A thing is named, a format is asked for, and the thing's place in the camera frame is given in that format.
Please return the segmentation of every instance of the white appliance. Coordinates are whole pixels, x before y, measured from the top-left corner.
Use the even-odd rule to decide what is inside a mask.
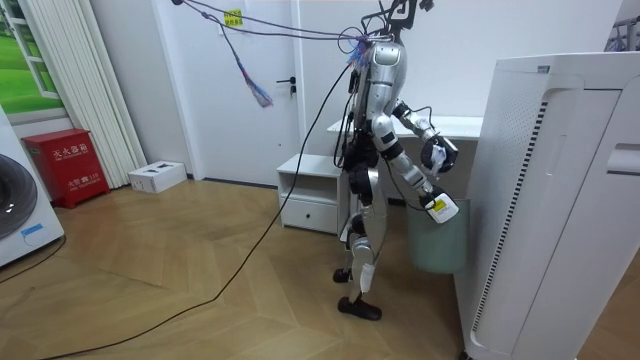
[[[0,266],[64,235],[0,107]]]
[[[640,245],[639,76],[640,53],[498,61],[455,276],[462,359],[577,356]]]

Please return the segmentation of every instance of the gray trash bin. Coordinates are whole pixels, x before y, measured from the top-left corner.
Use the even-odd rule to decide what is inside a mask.
[[[409,251],[418,269],[453,274],[467,262],[469,245],[469,200],[456,200],[460,212],[438,225],[424,211],[407,206]]]

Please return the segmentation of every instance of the washing machine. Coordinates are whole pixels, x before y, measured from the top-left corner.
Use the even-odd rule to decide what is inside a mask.
[[[60,221],[0,107],[0,266],[63,235]]]

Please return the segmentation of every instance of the vent grille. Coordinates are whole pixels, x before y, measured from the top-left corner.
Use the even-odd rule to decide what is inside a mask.
[[[507,238],[507,233],[509,232],[509,226],[511,225],[511,220],[513,219],[513,212],[516,209],[516,204],[518,203],[518,198],[520,197],[520,190],[522,189],[524,177],[527,174],[527,169],[529,168],[529,162],[531,161],[531,156],[533,155],[533,148],[535,147],[536,141],[538,140],[538,134],[540,133],[542,120],[544,119],[544,115],[547,112],[547,105],[549,105],[548,102],[546,101],[542,102],[540,106],[540,111],[538,112],[538,117],[536,118],[536,124],[533,128],[533,133],[531,134],[531,138],[529,139],[529,147],[527,148],[527,152],[524,156],[524,160],[520,168],[520,174],[518,175],[518,181],[516,182],[516,187],[513,190],[513,196],[511,198],[511,203],[509,204],[509,210],[507,210],[507,216],[505,217],[504,224],[502,226],[502,231],[500,233],[498,245],[493,255],[493,260],[491,261],[489,275],[487,275],[487,281],[484,284],[484,289],[482,290],[482,296],[480,297],[480,304],[478,305],[478,310],[476,311],[476,316],[475,316],[475,319],[473,320],[473,327],[472,327],[473,331],[478,330],[478,324],[480,323],[480,318],[482,317],[482,313],[484,312],[484,307],[487,303],[489,291],[491,290],[491,285],[493,284],[493,278],[498,268],[498,261],[500,260],[500,256],[502,255],[504,242],[505,242],[505,239]]]

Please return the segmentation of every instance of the window frame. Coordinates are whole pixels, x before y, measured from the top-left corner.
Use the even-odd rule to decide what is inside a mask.
[[[24,60],[27,63],[29,72],[31,73],[31,76],[33,77],[33,81],[36,83],[36,86],[38,87],[38,91],[40,92],[40,95],[42,97],[49,98],[49,99],[60,99],[60,95],[57,92],[48,91],[45,88],[44,79],[42,78],[42,75],[40,74],[40,71],[38,71],[38,68],[35,64],[35,63],[45,64],[45,61],[41,56],[32,56],[30,54],[30,51],[27,49],[26,41],[22,36],[22,33],[18,30],[16,26],[16,25],[26,26],[29,29],[29,31],[31,31],[31,28],[29,28],[29,24],[27,23],[27,20],[12,17],[11,12],[9,11],[9,6],[7,3],[5,3],[5,0],[0,0],[0,13],[3,20],[6,22],[6,25],[9,27],[9,31],[11,31],[11,33],[13,34],[13,37],[16,39],[16,42],[18,43],[20,52],[22,53],[22,56],[24,57]],[[9,122],[12,125],[29,124],[34,122],[64,118],[68,116],[69,114],[66,112],[64,107],[7,115],[7,117],[9,118]]]

